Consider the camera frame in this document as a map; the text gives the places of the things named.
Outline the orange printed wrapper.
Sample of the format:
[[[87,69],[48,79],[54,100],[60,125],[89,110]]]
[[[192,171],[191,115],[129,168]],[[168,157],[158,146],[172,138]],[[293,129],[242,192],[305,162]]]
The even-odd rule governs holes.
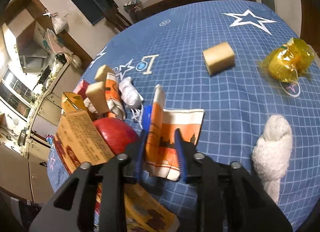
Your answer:
[[[112,117],[125,120],[125,110],[119,95],[117,78],[112,73],[107,73],[105,81],[105,99],[108,107],[108,114]]]

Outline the orange white paper bag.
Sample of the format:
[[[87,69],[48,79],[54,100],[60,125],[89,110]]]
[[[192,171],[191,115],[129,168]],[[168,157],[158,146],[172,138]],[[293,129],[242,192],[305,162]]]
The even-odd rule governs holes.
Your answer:
[[[145,145],[145,167],[149,175],[178,181],[180,168],[175,150],[175,130],[183,140],[197,144],[204,109],[165,109],[162,86],[155,86],[149,134]]]

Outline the orange snack box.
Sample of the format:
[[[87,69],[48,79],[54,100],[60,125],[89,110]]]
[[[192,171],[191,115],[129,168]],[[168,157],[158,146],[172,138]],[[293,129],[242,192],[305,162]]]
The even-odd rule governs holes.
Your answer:
[[[114,157],[85,110],[61,115],[54,146],[69,174],[83,162],[98,165]]]

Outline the white knotted cloth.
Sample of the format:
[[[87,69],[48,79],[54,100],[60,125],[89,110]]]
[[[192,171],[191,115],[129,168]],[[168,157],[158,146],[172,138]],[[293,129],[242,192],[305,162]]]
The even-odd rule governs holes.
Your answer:
[[[280,181],[286,175],[293,147],[289,122],[279,114],[270,116],[252,152],[254,169],[267,194],[279,202]]]

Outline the red apple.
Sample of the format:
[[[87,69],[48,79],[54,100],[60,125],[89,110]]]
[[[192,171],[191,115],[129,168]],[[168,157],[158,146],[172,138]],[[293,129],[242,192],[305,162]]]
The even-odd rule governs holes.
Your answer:
[[[115,155],[124,153],[128,144],[139,139],[138,134],[131,126],[116,118],[101,118],[93,121],[93,125]]]

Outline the wooden cabinet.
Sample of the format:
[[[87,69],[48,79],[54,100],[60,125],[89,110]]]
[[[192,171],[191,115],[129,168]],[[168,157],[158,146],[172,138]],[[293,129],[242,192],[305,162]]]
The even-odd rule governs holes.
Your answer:
[[[56,33],[40,0],[12,0],[1,17],[10,62],[1,74],[1,189],[33,203],[53,195],[50,144],[71,92],[92,58],[66,31]]]

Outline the flat yellow packet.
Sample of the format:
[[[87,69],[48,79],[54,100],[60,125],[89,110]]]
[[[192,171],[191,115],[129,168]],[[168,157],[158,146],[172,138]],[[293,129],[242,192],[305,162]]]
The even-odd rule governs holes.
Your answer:
[[[139,184],[124,185],[124,203],[127,231],[177,231],[180,226],[177,216]]]

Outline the white cloth ball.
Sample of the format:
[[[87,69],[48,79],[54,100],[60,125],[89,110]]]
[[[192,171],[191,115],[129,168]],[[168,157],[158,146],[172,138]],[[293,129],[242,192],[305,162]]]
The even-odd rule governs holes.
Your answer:
[[[132,78],[126,77],[119,84],[120,97],[129,109],[140,109],[143,104],[143,97],[132,84]]]

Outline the yellow sponge block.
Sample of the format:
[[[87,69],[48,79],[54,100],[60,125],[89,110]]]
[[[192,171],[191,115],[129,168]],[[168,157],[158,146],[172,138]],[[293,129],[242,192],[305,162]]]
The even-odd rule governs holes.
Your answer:
[[[235,66],[235,53],[228,42],[210,47],[202,53],[210,76]]]

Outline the yellow plastic wrapper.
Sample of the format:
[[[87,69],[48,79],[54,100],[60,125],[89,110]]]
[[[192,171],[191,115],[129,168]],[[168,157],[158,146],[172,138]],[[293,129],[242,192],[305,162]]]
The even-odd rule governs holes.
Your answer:
[[[306,73],[314,58],[315,53],[304,40],[292,37],[259,61],[258,66],[263,73],[279,82],[297,83],[298,77]]]

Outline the hanging white plastic bag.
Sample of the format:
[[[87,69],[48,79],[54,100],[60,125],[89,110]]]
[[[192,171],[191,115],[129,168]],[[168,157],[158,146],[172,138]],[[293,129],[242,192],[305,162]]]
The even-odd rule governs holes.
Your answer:
[[[53,29],[56,34],[59,34],[63,32],[63,30],[68,29],[67,20],[65,18],[60,17],[57,12],[51,13],[48,11],[48,9],[45,9],[43,16],[48,16],[51,19]]]

